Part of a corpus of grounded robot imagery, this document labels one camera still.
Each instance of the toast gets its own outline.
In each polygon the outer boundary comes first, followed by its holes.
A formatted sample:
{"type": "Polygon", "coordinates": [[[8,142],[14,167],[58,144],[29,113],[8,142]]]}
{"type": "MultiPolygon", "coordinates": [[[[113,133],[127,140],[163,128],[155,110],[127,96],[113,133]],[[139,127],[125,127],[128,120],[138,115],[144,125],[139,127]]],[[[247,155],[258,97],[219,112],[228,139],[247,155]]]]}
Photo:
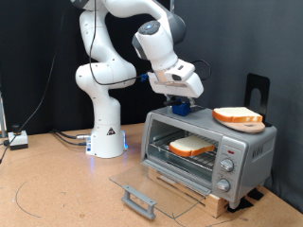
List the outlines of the toast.
{"type": "Polygon", "coordinates": [[[212,115],[222,122],[262,122],[263,120],[263,116],[245,107],[216,108],[212,111],[212,115]]]}
{"type": "Polygon", "coordinates": [[[215,147],[213,144],[206,142],[196,135],[190,135],[169,144],[169,150],[171,152],[183,157],[196,156],[214,149],[215,147]]]}

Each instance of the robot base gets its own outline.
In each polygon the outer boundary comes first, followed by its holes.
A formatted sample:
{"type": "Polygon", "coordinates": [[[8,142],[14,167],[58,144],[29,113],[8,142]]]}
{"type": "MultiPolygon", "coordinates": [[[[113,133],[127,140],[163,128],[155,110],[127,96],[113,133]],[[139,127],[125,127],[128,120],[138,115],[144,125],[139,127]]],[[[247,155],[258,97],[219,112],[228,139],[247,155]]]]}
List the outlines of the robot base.
{"type": "Polygon", "coordinates": [[[123,154],[124,150],[124,132],[120,124],[96,125],[86,141],[86,154],[99,158],[115,158],[123,154]]]}

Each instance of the wooden platform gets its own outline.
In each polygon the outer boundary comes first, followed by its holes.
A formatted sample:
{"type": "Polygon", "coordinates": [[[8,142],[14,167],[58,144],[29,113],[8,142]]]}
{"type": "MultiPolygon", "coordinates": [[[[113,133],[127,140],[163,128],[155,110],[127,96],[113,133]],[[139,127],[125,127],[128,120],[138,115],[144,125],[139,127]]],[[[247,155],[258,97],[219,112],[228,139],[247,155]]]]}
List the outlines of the wooden platform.
{"type": "Polygon", "coordinates": [[[196,206],[214,218],[219,217],[227,210],[228,201],[216,197],[213,194],[209,194],[201,200],[203,194],[191,189],[188,185],[178,183],[174,179],[168,178],[153,168],[149,168],[149,178],[187,201],[192,203],[198,202],[196,206]]]}

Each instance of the table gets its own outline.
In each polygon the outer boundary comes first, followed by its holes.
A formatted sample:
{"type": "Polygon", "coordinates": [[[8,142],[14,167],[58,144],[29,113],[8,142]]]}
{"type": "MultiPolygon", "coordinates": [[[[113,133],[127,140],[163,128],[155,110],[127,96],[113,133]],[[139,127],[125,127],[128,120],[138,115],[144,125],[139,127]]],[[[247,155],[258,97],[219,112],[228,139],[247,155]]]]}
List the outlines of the table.
{"type": "Polygon", "coordinates": [[[113,159],[88,156],[84,147],[65,144],[53,134],[30,135],[29,148],[8,150],[0,165],[0,225],[303,226],[302,214],[264,187],[260,201],[248,199],[253,207],[219,218],[195,207],[177,219],[157,210],[155,220],[140,216],[121,201],[123,189],[109,178],[141,162],[143,128],[122,126],[130,147],[113,159]]]}

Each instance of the cable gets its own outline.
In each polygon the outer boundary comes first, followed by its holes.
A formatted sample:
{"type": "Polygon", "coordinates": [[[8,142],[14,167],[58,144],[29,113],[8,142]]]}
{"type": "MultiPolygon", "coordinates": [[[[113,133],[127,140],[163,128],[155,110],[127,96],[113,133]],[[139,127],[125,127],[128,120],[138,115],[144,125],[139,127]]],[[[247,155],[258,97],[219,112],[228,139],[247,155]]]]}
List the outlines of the cable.
{"type": "Polygon", "coordinates": [[[193,61],[191,63],[195,63],[195,62],[203,62],[204,64],[206,64],[208,66],[208,69],[209,69],[208,77],[204,78],[204,79],[201,79],[201,81],[209,79],[211,77],[211,67],[210,67],[210,65],[204,60],[196,60],[196,61],[193,61]]]}
{"type": "MultiPolygon", "coordinates": [[[[52,75],[52,72],[53,72],[53,68],[54,68],[54,62],[55,62],[55,59],[56,59],[56,56],[57,56],[57,51],[58,51],[58,46],[59,46],[59,40],[60,40],[60,37],[61,37],[61,34],[62,34],[62,26],[63,26],[63,20],[64,20],[64,14],[65,14],[65,10],[63,11],[63,14],[62,14],[62,19],[61,19],[61,26],[60,26],[60,31],[59,31],[59,36],[58,36],[58,41],[57,41],[57,45],[56,45],[56,49],[55,49],[55,54],[54,54],[54,57],[53,57],[53,60],[52,60],[52,63],[51,63],[51,68],[50,68],[50,71],[49,71],[49,76],[48,76],[48,81],[47,81],[47,84],[46,84],[46,87],[45,87],[45,92],[41,98],[41,101],[38,105],[38,107],[36,108],[36,110],[33,112],[33,114],[27,119],[27,121],[23,124],[23,126],[20,128],[20,130],[18,131],[18,133],[20,133],[22,131],[22,129],[25,127],[25,125],[27,124],[27,122],[31,119],[31,117],[33,117],[34,114],[37,113],[37,111],[40,109],[44,99],[45,99],[45,95],[46,95],[46,91],[47,91],[47,88],[48,88],[48,85],[49,85],[49,81],[50,81],[50,78],[51,78],[51,75],[52,75]]],[[[10,144],[15,140],[17,135],[15,135],[11,141],[9,141],[9,144],[7,145],[6,149],[4,150],[3,152],[3,155],[0,159],[0,164],[2,163],[3,161],[3,158],[4,156],[6,155],[6,152],[10,146],[10,144]]]]}
{"type": "Polygon", "coordinates": [[[131,78],[131,79],[124,79],[122,81],[119,81],[119,82],[112,82],[112,83],[100,83],[96,80],[95,78],[95,75],[94,75],[94,72],[93,72],[93,69],[92,69],[92,49],[93,49],[93,44],[94,44],[94,41],[95,41],[95,38],[96,38],[96,29],[97,29],[97,3],[96,3],[96,0],[95,0],[95,31],[94,31],[94,38],[93,38],[93,41],[92,41],[92,44],[91,44],[91,49],[89,51],[89,67],[91,69],[91,73],[92,73],[92,76],[94,78],[94,81],[99,84],[99,85],[113,85],[113,84],[117,84],[117,83],[121,83],[121,82],[126,82],[126,81],[129,81],[129,80],[132,80],[132,79],[139,79],[139,78],[142,78],[141,76],[138,76],[138,77],[134,77],[134,78],[131,78]]]}
{"type": "Polygon", "coordinates": [[[67,134],[64,134],[64,133],[61,132],[61,131],[56,130],[56,129],[53,129],[51,132],[56,132],[56,133],[58,133],[58,134],[60,134],[60,135],[62,135],[62,136],[64,136],[64,137],[66,137],[66,138],[69,138],[69,139],[77,139],[77,136],[74,136],[74,135],[67,135],[67,134]]]}
{"type": "Polygon", "coordinates": [[[72,142],[69,142],[67,140],[64,140],[62,137],[60,137],[56,132],[53,131],[54,134],[56,134],[59,138],[61,138],[65,143],[70,144],[70,145],[76,145],[76,146],[86,146],[86,143],[78,143],[78,144],[74,144],[72,142]]]}

